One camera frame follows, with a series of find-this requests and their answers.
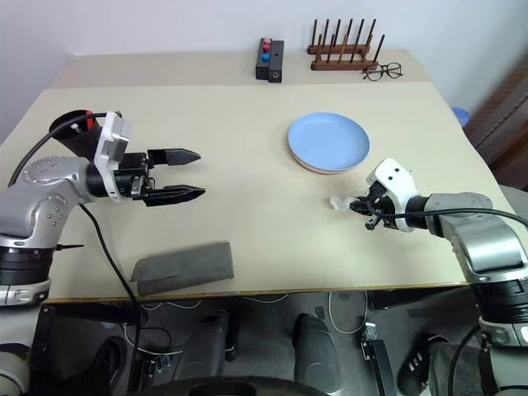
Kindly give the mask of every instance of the tabletop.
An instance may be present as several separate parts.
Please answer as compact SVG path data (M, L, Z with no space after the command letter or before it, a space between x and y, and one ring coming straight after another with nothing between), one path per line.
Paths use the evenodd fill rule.
M285 70L285 78L287 73L293 71ZM41 93L0 146L4 186L17 161L53 119L74 109L122 111L132 122L128 152L186 148L202 156L183 167L154 169L159 186L204 187L207 192L196 200L152 208L131 200L89 204L126 279L141 258L231 243L233 279L159 298L464 283L445 239L424 230L402 233L378 227L369 232L365 217L332 210L331 196L364 195L365 177L384 158L395 158L407 168L423 195L475 191L491 198L496 208L512 211L426 78L142 87L93 81L65 87L58 81L65 78ZM314 111L339 113L360 124L370 138L367 159L340 175L302 168L288 152L286 135L292 122ZM68 154L51 141L35 158ZM526 230L510 224L528 246ZM126 296L79 208L73 209L60 242L85 246L55 253L50 302Z

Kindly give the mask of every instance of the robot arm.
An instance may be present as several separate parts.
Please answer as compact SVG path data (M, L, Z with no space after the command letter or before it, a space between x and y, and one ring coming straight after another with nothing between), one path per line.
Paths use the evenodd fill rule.
M64 117L73 116L68 113L59 120ZM157 190L150 174L156 165L184 165L200 159L199 154L183 148L125 153L130 123L113 112L106 113L102 128L93 122L84 122L84 128L67 122L61 132L67 138L61 143L84 158L42 158L26 166L16 182L0 193L0 394L27 391L27 352L38 304L48 297L53 255L64 248L58 242L76 205L98 197L116 203L131 198L146 206L170 205L205 193L186 185Z
M528 347L528 259L516 233L500 217L483 213L413 216L414 212L455 208L492 209L486 196L472 192L420 196L411 175L385 159L368 176L369 194L350 208L384 226L415 228L450 241L482 314L480 325L494 345Z

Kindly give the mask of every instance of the eyeglasses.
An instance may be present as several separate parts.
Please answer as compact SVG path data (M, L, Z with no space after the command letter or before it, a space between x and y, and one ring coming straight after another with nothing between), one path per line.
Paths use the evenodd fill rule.
M391 78L400 78L402 74L402 65L392 62L391 64L376 64L363 70L365 76L363 79L368 78L371 81L378 81L383 77L384 73L387 73Z

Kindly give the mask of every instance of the light blue plate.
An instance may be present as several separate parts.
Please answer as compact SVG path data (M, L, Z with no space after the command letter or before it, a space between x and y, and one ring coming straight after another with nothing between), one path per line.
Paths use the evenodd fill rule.
M369 137L355 121L335 113L311 113L288 131L292 153L323 172L345 172L369 153Z

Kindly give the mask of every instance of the wire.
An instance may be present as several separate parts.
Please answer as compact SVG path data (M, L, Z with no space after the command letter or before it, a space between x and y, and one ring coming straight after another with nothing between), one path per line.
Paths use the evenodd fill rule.
M169 304L169 305L172 305L173 307L178 307L178 308L181 308L181 309L194 309L196 308L198 305L201 304L201 299L198 300L198 302L194 305L179 305L179 304L176 304L176 303L171 303L170 301L165 301L164 303L158 303L157 305L154 305L153 307L148 307L147 305L145 304L141 304L141 306L149 311L154 311L155 309L158 309L159 307L161 307L163 304Z
M143 330L159 330L160 332L164 332L166 335L167 335L167 349L170 349L171 348L171 345L172 345L172 335L171 335L171 332L169 332L166 328L161 328L159 326L147 326L147 327L141 327L141 331Z
M333 316L332 316L332 292L328 293L328 317L330 318L330 323L332 324L333 328L335 328L336 331L340 332L341 334L355 334L355 333L359 332L365 326L366 314L367 314L368 308L369 308L369 297L368 297L368 295L366 293L366 290L365 290L365 309L364 309L364 312L363 312L363 320L361 321L361 324L357 328L355 328L354 330L350 330L350 331L341 330L340 328L337 328L335 322L333 321Z
M448 396L453 396L453 384L455 382L455 368L456 368L456 363L460 357L460 353L462 353L462 349L464 349L464 347L469 342L471 337L474 336L478 330L480 330L479 325L469 330L468 333L464 336L464 338L462 338L462 342L460 343L458 348L456 348L455 354L453 355L453 359L451 360L451 364L449 366L449 377L447 377L448 378L447 380Z
M169 304L169 305L172 305L173 307L178 307L178 308L181 308L181 309L194 309L196 308L198 305L201 304L201 299L198 300L198 302L194 305L191 305L191 306L188 306L188 305L179 305L179 304L176 304L176 303L171 303L170 301L166 301L165 304Z
M147 309L148 311L154 311L155 309L158 309L159 307L161 307L162 304L163 303L158 303L157 305L154 305L153 307L148 307L146 304L141 304L141 306Z
M138 334L138 331L137 329L141 329L140 327L137 327L136 328L136 338L137 338L137 334ZM179 350L179 351L172 351L172 352L153 352L153 351L149 351L147 349L144 349L144 348L140 348L136 343L133 343L132 340L130 340L130 337L129 337L129 334L126 332L126 323L123 323L123 334L125 334L125 339L126 341L132 346L134 347L134 349L137 349L138 351L141 351L143 353L147 353L149 355L153 355L153 356L171 356L171 355L179 355L180 353L183 353L183 350Z
M272 299L272 300L266 300L266 299L254 299L253 297L244 297L244 299L248 299L249 301L255 301L256 303L261 304L274 304L278 303L279 301L282 301L283 299L287 299L289 295L283 295L279 299Z
M137 323L140 324L141 323L141 312L139 310L138 300L135 298L134 292L130 289L128 283L126 283L126 280L123 277L123 274L121 274L121 271L117 267L116 262L114 262L114 259L110 255L110 252L108 251L108 247L106 246L105 239L104 239L104 237L102 235L101 227L99 226L99 223L97 222L97 219L92 214L92 212L90 210L88 210L88 208L85 205L81 204L79 206L81 207L82 211L84 213L86 213L86 216L88 216L90 218L90 220L92 221L93 226L96 229L97 237L99 238L99 242L101 243L102 250L105 253L106 259L110 263L110 265L112 267L112 270L114 270L114 272L117 275L117 277L119 278L121 284L125 288L126 294L129 295L130 301L132 301L133 309L136 312ZM140 333L141 333L141 326L138 326L137 327L137 331L135 332L134 343L132 344L132 347L133 347L133 349L132 349L132 364L130 366L128 392L132 391L132 384L133 384L133 380L132 379L133 379L133 376L131 374L132 374L132 367L134 366L134 362L136 360L136 356L138 355L138 349L139 349L138 345L139 345L139 334Z
M450 215L455 213L484 213L486 215L496 215L506 217L518 221L525 227L528 227L528 219L517 216L516 214L503 212L502 210L485 209L485 208L453 208L453 209L442 209L442 210L426 210L423 212L407 212L399 214L384 214L381 212L375 212L382 219L407 219L409 217L425 217L435 215Z
M26 166L27 162L35 155L35 153L42 147L44 144L54 138L59 132L62 132L62 130L71 124L75 124L79 121L85 121L90 120L93 118L99 118L106 116L106 113L92 113L92 114L85 114L80 115L79 117L74 117L70 120L67 120L63 122L62 124L57 125L54 127L48 134L46 134L41 140L39 140L30 150L27 152L27 154L24 156L24 158L16 165L15 171L13 172L11 179L9 179L9 183L7 184L8 187L12 186L17 182L17 178L20 176L20 173Z

